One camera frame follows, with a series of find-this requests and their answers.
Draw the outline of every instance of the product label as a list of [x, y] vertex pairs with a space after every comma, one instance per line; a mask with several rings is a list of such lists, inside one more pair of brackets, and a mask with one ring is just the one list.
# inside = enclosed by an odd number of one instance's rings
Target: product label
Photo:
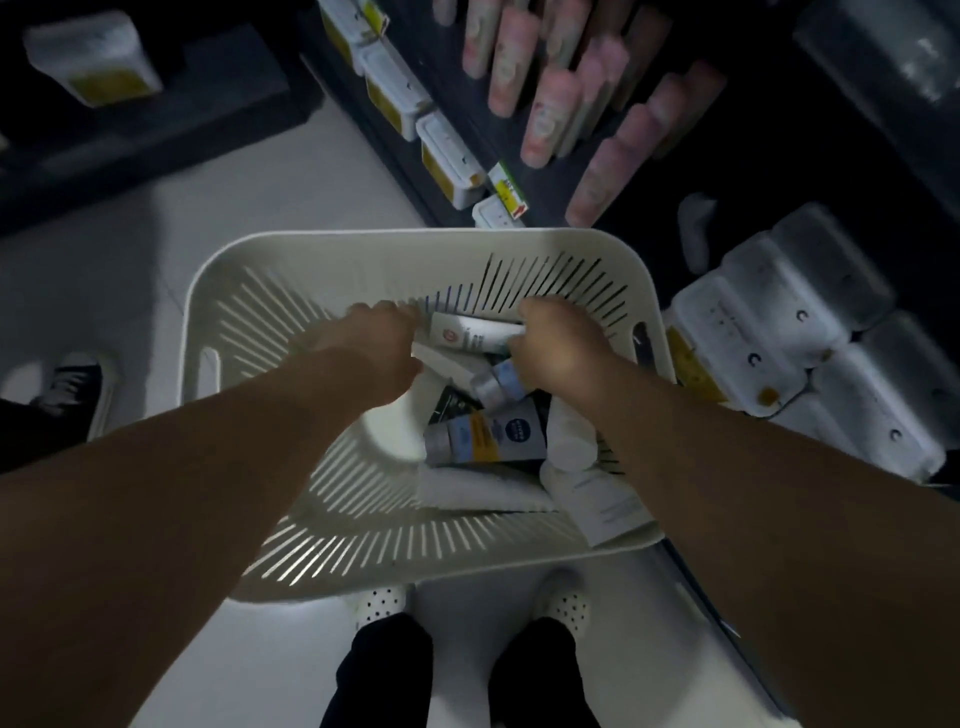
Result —
[[514, 220], [519, 219], [520, 215], [530, 209], [527, 205], [526, 198], [523, 197], [523, 193], [520, 191], [520, 188], [516, 186], [514, 178], [510, 172], [507, 171], [507, 167], [502, 161], [499, 161], [494, 166], [488, 177], [490, 177], [493, 189], [496, 190], [496, 195], [500, 198], [500, 202], [507, 208], [507, 212], [510, 213], [510, 216]]

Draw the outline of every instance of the hand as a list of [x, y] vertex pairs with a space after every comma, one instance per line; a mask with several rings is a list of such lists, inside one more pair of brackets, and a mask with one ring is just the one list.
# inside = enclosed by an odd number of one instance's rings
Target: hand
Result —
[[615, 357], [603, 329], [578, 305], [560, 298], [520, 302], [526, 332], [509, 342], [520, 380], [573, 404], [585, 381]]
[[342, 319], [320, 322], [295, 337], [291, 350], [346, 353], [357, 376], [356, 396], [370, 409], [396, 400], [423, 371], [410, 354], [419, 324], [420, 311], [408, 303], [381, 301], [373, 308], [355, 303]]

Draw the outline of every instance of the product box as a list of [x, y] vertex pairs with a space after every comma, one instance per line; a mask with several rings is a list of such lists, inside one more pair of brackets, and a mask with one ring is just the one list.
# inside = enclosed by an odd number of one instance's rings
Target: product box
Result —
[[417, 140], [417, 119], [432, 102], [410, 69], [383, 42], [359, 51], [367, 77], [367, 95], [387, 121], [407, 141]]
[[484, 194], [487, 175], [464, 140], [439, 111], [417, 120], [420, 158], [430, 176], [456, 209], [478, 202]]
[[357, 76], [364, 75], [360, 49], [376, 40], [376, 33], [351, 0], [317, 0], [326, 36]]

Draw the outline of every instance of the white perforated shoe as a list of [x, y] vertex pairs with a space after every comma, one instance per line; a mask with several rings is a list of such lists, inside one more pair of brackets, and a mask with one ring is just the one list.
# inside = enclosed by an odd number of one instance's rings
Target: white perforated shoe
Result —
[[409, 612], [413, 607], [413, 591], [413, 584], [394, 584], [353, 595], [352, 599], [356, 599], [356, 628], [359, 630], [378, 619]]
[[533, 619], [555, 619], [580, 641], [590, 627], [590, 596], [580, 574], [557, 569], [547, 575], [534, 597]]

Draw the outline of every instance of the floor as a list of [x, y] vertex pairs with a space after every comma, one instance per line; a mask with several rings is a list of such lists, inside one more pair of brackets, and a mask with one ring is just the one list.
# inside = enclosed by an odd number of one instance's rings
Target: floor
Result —
[[[27, 400], [60, 354], [96, 348], [125, 381], [109, 427], [174, 407], [187, 289], [221, 246], [268, 230], [415, 228], [421, 220], [343, 112], [0, 240], [0, 396]], [[592, 590], [580, 646], [600, 723], [649, 728], [778, 724], [652, 554], [575, 565]], [[434, 637], [429, 725], [487, 728], [486, 679], [545, 568], [420, 587]], [[227, 601], [143, 706], [137, 728], [317, 726], [352, 637], [338, 598]]]

